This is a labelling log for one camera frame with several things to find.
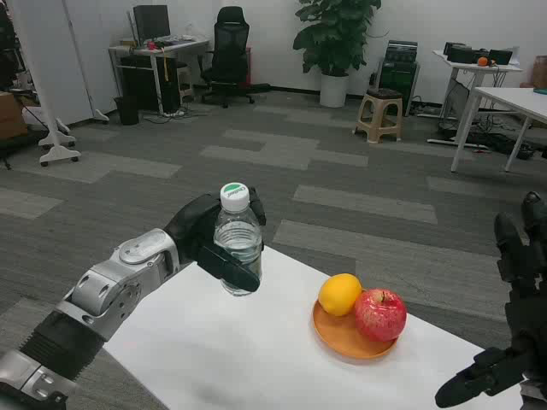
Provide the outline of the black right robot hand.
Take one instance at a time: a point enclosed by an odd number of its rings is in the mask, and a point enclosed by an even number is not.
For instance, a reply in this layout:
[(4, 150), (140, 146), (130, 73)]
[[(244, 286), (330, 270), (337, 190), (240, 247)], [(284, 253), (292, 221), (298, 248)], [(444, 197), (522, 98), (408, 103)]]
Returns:
[(505, 316), (511, 333), (506, 349), (488, 348), (473, 364), (442, 385), (440, 408), (460, 405), (485, 393), (494, 396), (519, 385), (523, 409), (546, 408), (546, 202), (528, 192), (521, 215), (529, 243), (524, 244), (507, 214), (498, 214), (494, 232), (502, 281), (510, 284)]

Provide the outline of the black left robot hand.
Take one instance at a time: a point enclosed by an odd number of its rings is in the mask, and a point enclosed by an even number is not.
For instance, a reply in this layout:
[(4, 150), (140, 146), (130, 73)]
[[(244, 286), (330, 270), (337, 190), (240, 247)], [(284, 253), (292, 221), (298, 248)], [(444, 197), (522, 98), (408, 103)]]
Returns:
[(266, 214), (256, 189), (230, 182), (186, 204), (166, 225), (181, 262), (195, 261), (235, 296), (258, 290), (261, 228)]

